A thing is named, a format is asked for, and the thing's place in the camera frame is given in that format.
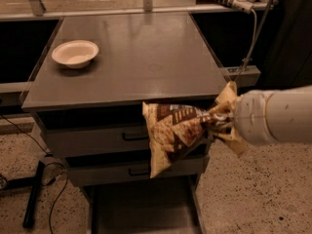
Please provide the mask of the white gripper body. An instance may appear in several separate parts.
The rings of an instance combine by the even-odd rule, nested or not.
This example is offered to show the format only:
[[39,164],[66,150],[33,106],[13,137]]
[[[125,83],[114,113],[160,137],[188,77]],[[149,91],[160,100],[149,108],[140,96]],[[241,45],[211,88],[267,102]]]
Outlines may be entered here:
[[254,90],[237,98],[234,127],[247,143],[266,145],[277,142],[269,130],[266,119],[266,107],[273,94],[273,91]]

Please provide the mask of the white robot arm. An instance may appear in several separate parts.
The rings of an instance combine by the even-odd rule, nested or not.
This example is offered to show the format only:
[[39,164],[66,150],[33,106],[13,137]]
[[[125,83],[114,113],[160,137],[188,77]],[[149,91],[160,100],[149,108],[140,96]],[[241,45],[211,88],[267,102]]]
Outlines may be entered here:
[[241,95],[234,127],[252,145],[312,142],[312,86]]

